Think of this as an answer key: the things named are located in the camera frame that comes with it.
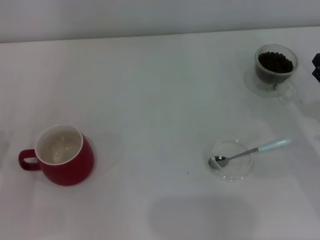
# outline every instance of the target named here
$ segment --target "metal spoon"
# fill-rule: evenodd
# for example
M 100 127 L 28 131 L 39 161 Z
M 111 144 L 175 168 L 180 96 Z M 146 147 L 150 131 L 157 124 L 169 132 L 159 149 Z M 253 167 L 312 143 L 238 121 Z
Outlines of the metal spoon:
M 235 159 L 235 158 L 238 158 L 238 157 L 241 157 L 241 156 L 244 156 L 244 155 L 252 154 L 252 153 L 255 153 L 255 152 L 263 152 L 263 151 L 266 151 L 266 150 L 270 150 L 270 149 L 286 146 L 286 145 L 290 144 L 291 142 L 292 142 L 291 138 L 286 137 L 286 138 L 283 138 L 283 139 L 280 139 L 280 140 L 277 140 L 277 141 L 273 141 L 273 142 L 267 143 L 267 144 L 262 145 L 262 146 L 255 147 L 255 148 L 250 149 L 248 151 L 244 151 L 244 152 L 239 153 L 237 155 L 234 155 L 232 157 L 224 157 L 224 156 L 210 157 L 208 163 L 209 163 L 210 168 L 219 169 L 219 166 L 220 166 L 220 168 L 223 168 L 232 159 Z

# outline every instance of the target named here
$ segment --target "glass saucer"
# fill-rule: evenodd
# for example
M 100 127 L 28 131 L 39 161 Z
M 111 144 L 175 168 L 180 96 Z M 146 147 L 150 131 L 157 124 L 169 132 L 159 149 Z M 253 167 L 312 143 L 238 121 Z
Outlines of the glass saucer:
M 247 150 L 248 148 L 245 147 L 238 139 L 223 140 L 215 144 L 212 149 L 212 156 L 224 156 L 229 158 Z M 213 160 L 211 164 L 214 165 L 214 168 L 211 168 L 211 170 L 214 175 L 223 180 L 236 182 L 243 179 L 249 172 L 251 172 L 253 162 L 252 154 L 232 159 L 224 167 L 220 167 L 217 162 Z

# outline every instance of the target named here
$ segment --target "red mug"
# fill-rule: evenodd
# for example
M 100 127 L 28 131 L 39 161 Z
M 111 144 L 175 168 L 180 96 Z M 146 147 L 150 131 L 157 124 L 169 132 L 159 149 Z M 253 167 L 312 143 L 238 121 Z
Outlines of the red mug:
M 37 162 L 26 162 L 27 158 L 37 158 Z M 35 149 L 23 150 L 18 159 L 22 169 L 42 170 L 49 180 L 62 186 L 80 183 L 94 166 L 94 152 L 88 140 L 70 125 L 48 128 L 36 141 Z

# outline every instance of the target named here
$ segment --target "white tabletop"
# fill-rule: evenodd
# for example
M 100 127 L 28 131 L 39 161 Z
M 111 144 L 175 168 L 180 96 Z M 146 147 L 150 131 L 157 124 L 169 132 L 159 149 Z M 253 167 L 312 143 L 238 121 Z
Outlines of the white tabletop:
M 1 240 L 318 240 L 320 27 L 0 44 Z M 301 102 L 249 90 L 265 44 L 294 50 Z M 18 154 L 55 124 L 94 147 L 84 182 L 55 185 Z M 235 136 L 254 156 L 239 182 L 206 151 Z

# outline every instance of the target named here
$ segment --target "white wall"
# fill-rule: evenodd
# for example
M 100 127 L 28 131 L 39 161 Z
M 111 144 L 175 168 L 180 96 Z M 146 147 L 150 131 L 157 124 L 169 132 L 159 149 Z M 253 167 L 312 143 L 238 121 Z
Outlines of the white wall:
M 0 42 L 320 26 L 320 0 L 0 0 Z

